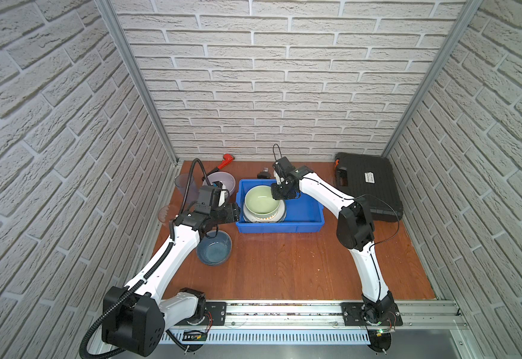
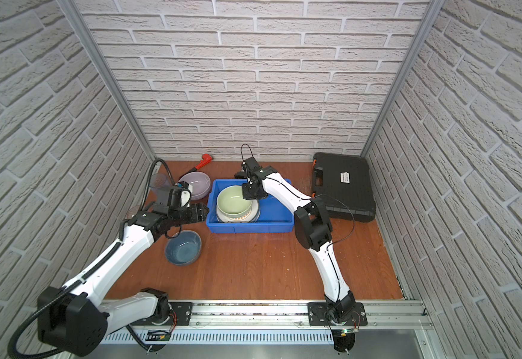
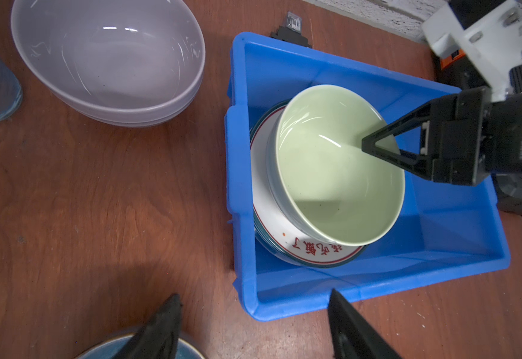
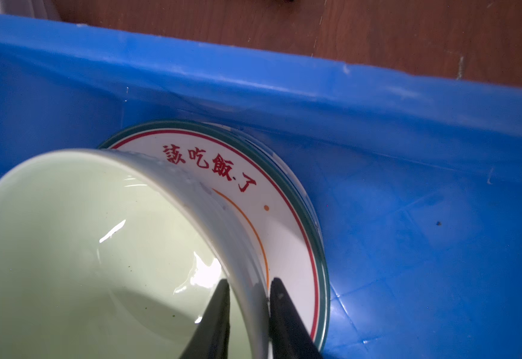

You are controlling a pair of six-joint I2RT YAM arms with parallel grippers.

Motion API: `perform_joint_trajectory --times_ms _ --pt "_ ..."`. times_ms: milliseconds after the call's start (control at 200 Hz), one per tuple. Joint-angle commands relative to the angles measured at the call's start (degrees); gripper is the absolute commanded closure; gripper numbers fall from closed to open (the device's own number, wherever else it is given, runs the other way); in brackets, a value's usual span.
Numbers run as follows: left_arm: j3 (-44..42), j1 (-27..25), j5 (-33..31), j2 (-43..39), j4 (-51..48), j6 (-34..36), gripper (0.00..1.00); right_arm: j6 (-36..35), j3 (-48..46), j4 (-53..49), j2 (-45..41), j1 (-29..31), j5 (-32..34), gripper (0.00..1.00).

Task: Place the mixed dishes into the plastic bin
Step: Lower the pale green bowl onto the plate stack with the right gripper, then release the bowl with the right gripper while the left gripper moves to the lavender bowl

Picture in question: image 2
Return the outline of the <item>light green ceramic bowl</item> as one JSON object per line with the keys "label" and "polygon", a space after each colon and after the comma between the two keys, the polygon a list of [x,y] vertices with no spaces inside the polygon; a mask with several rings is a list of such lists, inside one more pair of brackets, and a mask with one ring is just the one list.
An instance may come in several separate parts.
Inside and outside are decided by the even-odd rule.
{"label": "light green ceramic bowl", "polygon": [[224,188],[217,197],[217,208],[230,218],[245,217],[252,206],[252,201],[244,198],[241,185]]}

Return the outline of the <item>dark blue ceramic bowl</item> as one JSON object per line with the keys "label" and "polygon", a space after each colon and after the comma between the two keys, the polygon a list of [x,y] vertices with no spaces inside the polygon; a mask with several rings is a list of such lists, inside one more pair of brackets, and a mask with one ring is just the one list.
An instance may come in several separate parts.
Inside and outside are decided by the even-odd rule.
{"label": "dark blue ceramic bowl", "polygon": [[193,230],[183,230],[178,236],[168,240],[165,257],[175,266],[187,266],[198,259],[201,249],[200,235]]}

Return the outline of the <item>lilac ceramic bowl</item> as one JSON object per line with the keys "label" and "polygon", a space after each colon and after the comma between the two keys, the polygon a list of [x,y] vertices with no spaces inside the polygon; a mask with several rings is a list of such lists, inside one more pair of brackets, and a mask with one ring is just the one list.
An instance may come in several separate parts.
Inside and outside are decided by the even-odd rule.
{"label": "lilac ceramic bowl", "polygon": [[209,194],[212,181],[204,172],[194,171],[180,178],[180,182],[187,182],[192,186],[192,200],[200,200]]}

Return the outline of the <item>white plate orange sunburst motif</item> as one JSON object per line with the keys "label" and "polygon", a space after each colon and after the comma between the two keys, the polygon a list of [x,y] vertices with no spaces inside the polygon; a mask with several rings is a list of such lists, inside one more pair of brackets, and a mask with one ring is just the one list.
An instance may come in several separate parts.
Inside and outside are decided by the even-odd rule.
{"label": "white plate orange sunburst motif", "polygon": [[218,220],[223,223],[252,223],[260,217],[260,205],[257,200],[254,200],[249,212],[241,217],[229,216],[223,213],[217,206],[216,215]]}

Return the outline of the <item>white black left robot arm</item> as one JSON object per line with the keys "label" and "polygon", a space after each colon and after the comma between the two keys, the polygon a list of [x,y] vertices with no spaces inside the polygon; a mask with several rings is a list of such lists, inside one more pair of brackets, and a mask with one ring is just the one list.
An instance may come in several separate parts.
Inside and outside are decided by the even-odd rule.
{"label": "white black left robot arm", "polygon": [[117,239],[93,263],[63,287],[40,294],[38,339],[57,351],[85,356],[106,335],[138,320],[162,324],[172,319],[168,295],[160,290],[146,288],[109,305],[103,300],[123,272],[171,227],[203,222],[208,213],[202,203],[181,209],[157,206],[124,221]]}

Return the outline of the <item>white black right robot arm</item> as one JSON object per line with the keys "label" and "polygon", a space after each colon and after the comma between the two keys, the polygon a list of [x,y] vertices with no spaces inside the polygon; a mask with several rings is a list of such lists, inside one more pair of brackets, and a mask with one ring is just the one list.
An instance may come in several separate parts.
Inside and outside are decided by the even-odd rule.
{"label": "white black right robot arm", "polygon": [[246,176],[242,184],[245,199],[262,200],[271,195],[293,214],[295,237],[310,252],[322,278],[330,320],[346,321],[356,300],[334,253],[333,229],[325,203],[303,194],[273,167],[262,167],[253,157],[242,162],[242,170]]}

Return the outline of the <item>left robot arm base plate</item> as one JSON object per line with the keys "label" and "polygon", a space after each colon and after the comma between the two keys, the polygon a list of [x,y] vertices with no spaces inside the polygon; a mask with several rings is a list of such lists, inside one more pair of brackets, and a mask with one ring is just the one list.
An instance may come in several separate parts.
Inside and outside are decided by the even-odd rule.
{"label": "left robot arm base plate", "polygon": [[159,310],[157,314],[135,321],[132,325],[164,325],[171,327],[176,323],[176,326],[189,326],[192,309],[192,302],[169,302],[168,307],[163,311]]}

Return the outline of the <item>right robot arm base plate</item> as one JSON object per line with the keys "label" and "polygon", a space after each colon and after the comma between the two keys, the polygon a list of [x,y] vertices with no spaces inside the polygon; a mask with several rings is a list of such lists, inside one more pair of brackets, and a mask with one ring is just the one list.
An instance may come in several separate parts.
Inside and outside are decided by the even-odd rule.
{"label": "right robot arm base plate", "polygon": [[307,312],[310,326],[351,326],[368,325],[367,314],[361,302],[349,304],[345,312],[325,302],[309,302]]}

